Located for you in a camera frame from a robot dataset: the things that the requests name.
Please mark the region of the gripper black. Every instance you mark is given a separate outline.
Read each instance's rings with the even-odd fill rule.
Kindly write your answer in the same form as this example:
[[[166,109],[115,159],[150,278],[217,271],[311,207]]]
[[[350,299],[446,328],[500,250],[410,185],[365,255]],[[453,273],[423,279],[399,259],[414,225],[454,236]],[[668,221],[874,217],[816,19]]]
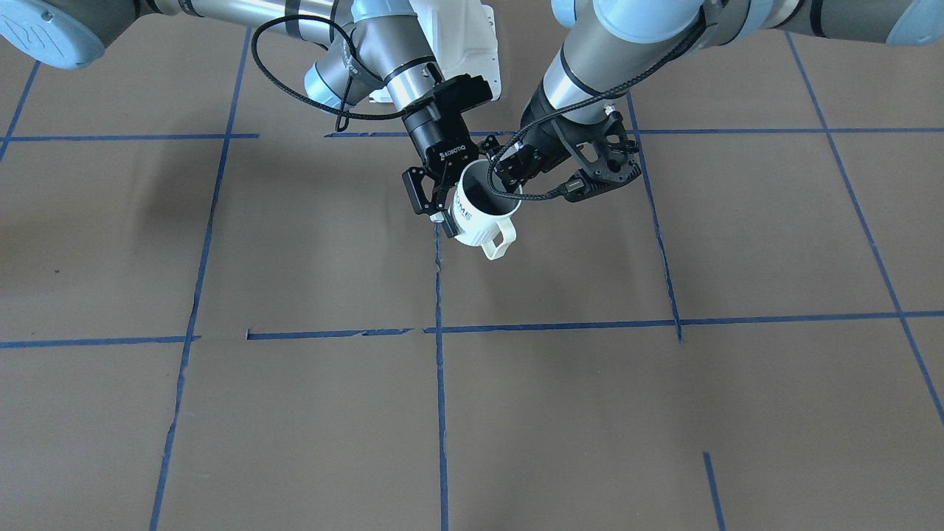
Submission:
[[[419,100],[405,108],[403,124],[423,167],[407,168],[401,175],[402,181],[412,211],[431,216],[448,237],[457,237],[461,229],[451,214],[454,185],[446,179],[458,179],[466,166],[479,158],[479,149],[462,115],[483,104],[483,100]],[[423,187],[427,173],[439,179],[434,184],[432,200]]]
[[[556,111],[547,97],[543,83],[538,85],[521,118],[521,127],[543,119]],[[548,173],[563,164],[571,154],[564,145],[569,141],[569,132],[577,123],[567,117],[554,117],[530,128],[523,138],[504,148],[499,140],[488,141],[488,161],[493,169],[488,171],[490,192],[517,193],[531,178]]]

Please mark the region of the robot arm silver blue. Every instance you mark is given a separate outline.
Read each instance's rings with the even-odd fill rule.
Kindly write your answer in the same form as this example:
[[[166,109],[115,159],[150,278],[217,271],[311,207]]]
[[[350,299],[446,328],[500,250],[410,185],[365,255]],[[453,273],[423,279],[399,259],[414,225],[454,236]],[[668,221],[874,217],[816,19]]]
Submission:
[[[148,39],[156,57],[188,57],[215,49],[237,28],[249,34],[247,56],[260,73],[303,104],[351,121],[401,121],[419,158],[403,174],[412,209],[459,235],[459,212],[448,205],[466,166],[479,157],[463,114],[489,102],[479,75],[446,78],[410,1],[4,1],[2,37],[40,63],[83,69],[135,26],[182,21],[182,44]],[[323,52],[304,77],[302,93],[263,64],[257,42],[273,30]]]
[[[766,28],[917,46],[942,38],[940,1],[554,1],[569,34],[506,147],[490,154],[490,191],[515,201],[577,202],[641,174],[639,147],[613,100],[659,69]]]

